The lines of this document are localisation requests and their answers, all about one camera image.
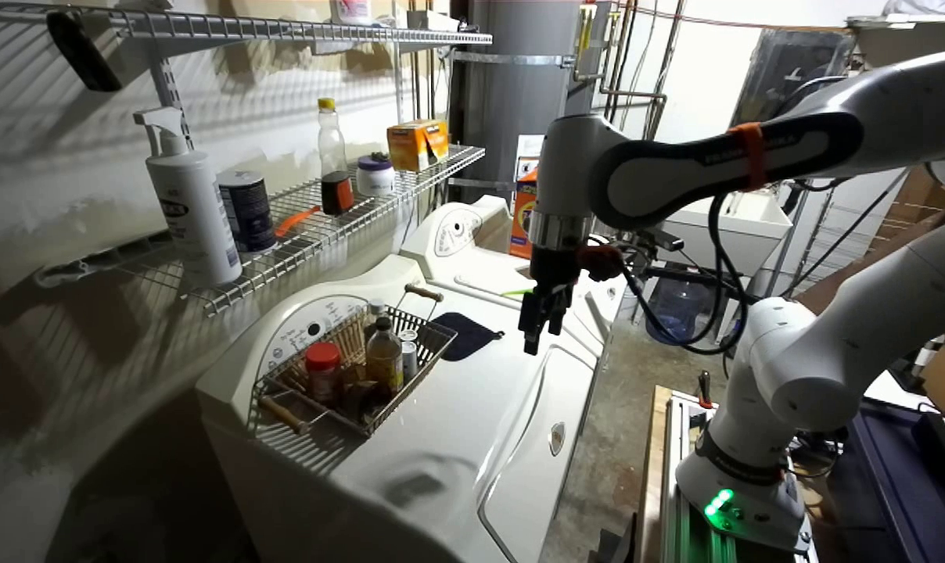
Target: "green light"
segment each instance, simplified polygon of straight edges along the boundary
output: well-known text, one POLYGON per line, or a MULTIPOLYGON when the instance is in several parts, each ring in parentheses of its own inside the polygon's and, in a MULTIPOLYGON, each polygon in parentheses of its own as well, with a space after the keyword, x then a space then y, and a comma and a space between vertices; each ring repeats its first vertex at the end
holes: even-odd
POLYGON ((713 520, 729 502, 735 496, 733 489, 720 489, 716 496, 701 509, 706 520, 713 520))

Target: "wire basket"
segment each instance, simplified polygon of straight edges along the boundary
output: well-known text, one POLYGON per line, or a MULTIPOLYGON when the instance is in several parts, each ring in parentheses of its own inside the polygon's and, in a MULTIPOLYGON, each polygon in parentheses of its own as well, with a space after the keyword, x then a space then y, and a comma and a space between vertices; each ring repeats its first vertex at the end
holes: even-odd
POLYGON ((277 433, 272 424, 286 424, 286 433, 307 436, 316 448, 326 449, 354 443, 357 439, 373 436, 412 394, 412 387, 433 371, 455 338, 457 331, 405 313, 400 307, 361 310, 321 338, 339 343, 346 354, 346 398, 339 404, 321 404, 309 394, 309 375, 297 350, 254 386, 252 424, 258 436, 261 429, 277 433), (375 316, 391 316, 394 336, 410 336, 415 348, 415 370, 399 394, 375 391, 375 386, 366 381, 362 371, 366 340, 375 316))

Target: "dish rack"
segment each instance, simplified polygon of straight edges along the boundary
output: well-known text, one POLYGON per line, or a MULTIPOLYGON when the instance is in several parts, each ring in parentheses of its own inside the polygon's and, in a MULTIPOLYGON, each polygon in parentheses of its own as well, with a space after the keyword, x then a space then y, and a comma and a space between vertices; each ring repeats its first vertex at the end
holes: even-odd
MULTIPOLYGON (((442 293, 426 287, 405 287, 400 303, 408 293, 422 293, 430 299, 442 299, 442 293)), ((435 326, 422 316, 412 316, 399 307, 375 307, 347 316, 336 327, 329 327, 316 340, 339 343, 346 350, 346 371, 341 380, 362 375, 366 365, 366 340, 373 331, 373 323, 378 316, 389 316, 394 323, 394 336, 412 338, 412 357, 415 370, 405 381, 405 387, 385 400, 378 400, 373 409, 362 409, 361 404, 321 404, 307 391, 304 363, 300 354, 290 354, 286 363, 270 370, 263 380, 254 381, 254 400, 252 400, 252 433, 278 448, 286 458, 294 458, 307 466, 336 466, 341 458, 347 458, 361 442, 366 442, 412 391, 415 386, 433 371, 445 348, 457 338, 455 327, 435 326)))

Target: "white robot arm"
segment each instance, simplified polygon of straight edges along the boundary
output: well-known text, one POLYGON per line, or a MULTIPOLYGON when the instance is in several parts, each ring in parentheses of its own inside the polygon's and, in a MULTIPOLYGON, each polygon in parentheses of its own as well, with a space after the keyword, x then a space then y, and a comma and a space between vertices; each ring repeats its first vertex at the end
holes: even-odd
MULTIPOLYGON (((602 120, 554 123, 532 218, 536 291, 522 299, 525 350, 560 331, 593 214, 617 227, 792 174, 858 174, 932 163, 945 178, 945 52, 817 92, 792 113, 694 143, 626 142, 602 120)), ((747 313, 735 371, 678 490, 726 535, 795 549, 802 502, 783 472, 792 433, 844 424, 888 361, 945 331, 945 227, 847 279, 811 310, 771 297, 747 313)))

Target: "spray bottle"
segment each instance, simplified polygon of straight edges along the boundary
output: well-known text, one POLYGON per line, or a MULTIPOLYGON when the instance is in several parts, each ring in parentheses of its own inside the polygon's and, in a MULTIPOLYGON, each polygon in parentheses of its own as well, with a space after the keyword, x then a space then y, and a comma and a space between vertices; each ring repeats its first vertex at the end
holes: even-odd
POLYGON ((208 154, 188 148, 183 120, 186 113, 175 106, 135 113, 135 123, 152 136, 146 169, 186 273, 193 287, 219 287, 241 275, 241 253, 228 230, 214 167, 208 154))

